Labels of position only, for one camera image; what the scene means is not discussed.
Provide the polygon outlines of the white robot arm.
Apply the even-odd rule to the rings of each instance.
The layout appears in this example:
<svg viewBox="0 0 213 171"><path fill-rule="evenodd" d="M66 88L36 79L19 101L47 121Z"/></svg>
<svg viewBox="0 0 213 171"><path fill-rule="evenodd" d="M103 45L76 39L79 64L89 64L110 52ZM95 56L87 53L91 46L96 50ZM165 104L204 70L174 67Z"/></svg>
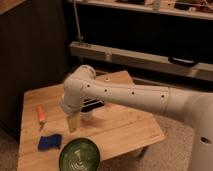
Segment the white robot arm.
<svg viewBox="0 0 213 171"><path fill-rule="evenodd" d="M63 85L60 105L68 116L78 114L85 99L97 99L185 122L195 131L188 171L213 171L213 92L102 82L89 65Z"/></svg>

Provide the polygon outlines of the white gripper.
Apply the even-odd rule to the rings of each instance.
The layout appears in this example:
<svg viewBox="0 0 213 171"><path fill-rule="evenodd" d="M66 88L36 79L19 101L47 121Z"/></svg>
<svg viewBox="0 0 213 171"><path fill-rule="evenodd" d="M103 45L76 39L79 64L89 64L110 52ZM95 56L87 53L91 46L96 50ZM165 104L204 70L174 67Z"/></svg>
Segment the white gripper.
<svg viewBox="0 0 213 171"><path fill-rule="evenodd" d="M64 113L69 115L67 123L70 132L74 132L80 125L80 114L77 113L82 108L82 99L75 95L63 94L60 106Z"/></svg>

